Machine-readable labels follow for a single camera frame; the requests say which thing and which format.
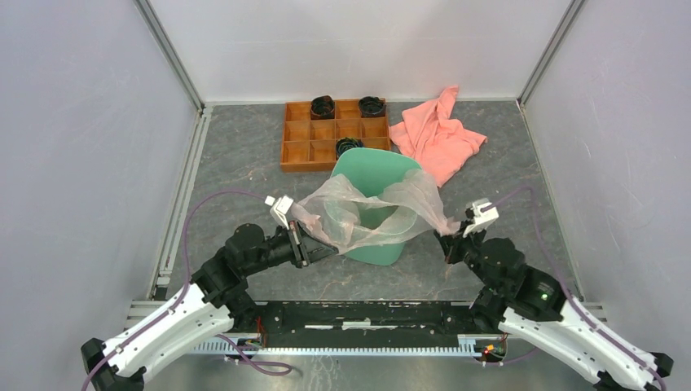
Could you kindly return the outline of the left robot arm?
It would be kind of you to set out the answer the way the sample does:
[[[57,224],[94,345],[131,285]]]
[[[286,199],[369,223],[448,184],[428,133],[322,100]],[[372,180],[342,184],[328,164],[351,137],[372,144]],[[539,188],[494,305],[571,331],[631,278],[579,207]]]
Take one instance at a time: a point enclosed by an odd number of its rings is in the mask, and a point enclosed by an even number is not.
[[[272,236],[256,224],[239,226],[189,281],[133,327],[108,340],[92,338],[81,347],[84,389],[142,390],[165,367],[209,338],[248,331],[256,303],[248,278],[290,263],[307,267],[337,254],[312,237],[299,222],[278,226]]]

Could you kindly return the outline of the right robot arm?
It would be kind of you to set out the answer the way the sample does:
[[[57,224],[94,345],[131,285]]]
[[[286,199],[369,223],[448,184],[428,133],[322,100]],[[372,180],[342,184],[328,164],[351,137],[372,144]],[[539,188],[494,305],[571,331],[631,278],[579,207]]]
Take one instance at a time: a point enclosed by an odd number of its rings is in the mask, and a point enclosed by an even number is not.
[[[597,390],[663,390],[674,361],[618,336],[552,275],[530,266],[508,238],[484,232],[435,235],[446,263],[483,283],[469,307],[480,332],[519,337],[580,374]]]

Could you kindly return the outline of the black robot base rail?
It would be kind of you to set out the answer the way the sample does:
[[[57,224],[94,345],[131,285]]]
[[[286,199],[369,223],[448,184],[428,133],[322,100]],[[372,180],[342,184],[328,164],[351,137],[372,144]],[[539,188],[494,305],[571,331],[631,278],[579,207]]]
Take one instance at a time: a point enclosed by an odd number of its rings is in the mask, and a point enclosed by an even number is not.
[[[228,334],[262,347],[299,349],[452,348],[462,336],[498,336],[465,301],[266,301]]]

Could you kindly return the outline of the green plastic trash bin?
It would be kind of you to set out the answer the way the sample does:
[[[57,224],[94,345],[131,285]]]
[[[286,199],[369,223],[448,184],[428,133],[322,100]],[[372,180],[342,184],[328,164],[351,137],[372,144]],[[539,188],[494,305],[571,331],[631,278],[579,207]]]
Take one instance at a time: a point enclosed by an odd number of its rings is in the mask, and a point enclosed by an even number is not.
[[[331,175],[343,174],[366,197],[379,196],[388,186],[401,182],[407,171],[419,169],[412,158],[380,149],[357,147],[344,152]],[[400,257],[404,244],[356,248],[345,257],[375,266],[390,266]]]

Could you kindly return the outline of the pink plastic trash bag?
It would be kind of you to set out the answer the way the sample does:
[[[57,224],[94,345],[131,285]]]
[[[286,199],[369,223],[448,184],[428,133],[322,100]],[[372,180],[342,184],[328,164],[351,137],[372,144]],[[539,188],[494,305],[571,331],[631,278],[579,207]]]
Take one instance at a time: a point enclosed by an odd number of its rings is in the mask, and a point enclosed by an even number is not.
[[[456,233],[460,222],[444,213],[434,178],[410,169],[379,195],[366,196],[344,175],[328,179],[291,207],[314,238],[347,253],[356,248],[403,244],[430,230]]]

